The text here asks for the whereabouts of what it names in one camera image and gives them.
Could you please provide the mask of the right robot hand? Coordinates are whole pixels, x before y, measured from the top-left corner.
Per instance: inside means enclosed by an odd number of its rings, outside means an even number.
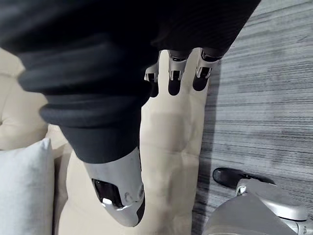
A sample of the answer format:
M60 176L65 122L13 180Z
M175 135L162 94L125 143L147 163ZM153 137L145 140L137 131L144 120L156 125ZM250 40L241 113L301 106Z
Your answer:
M157 95L159 53L170 56L172 95L200 47L194 89L230 48L257 0L3 0L0 46L25 70L27 92L43 94L44 121L60 127L87 168L106 211L125 227L145 211L141 109Z

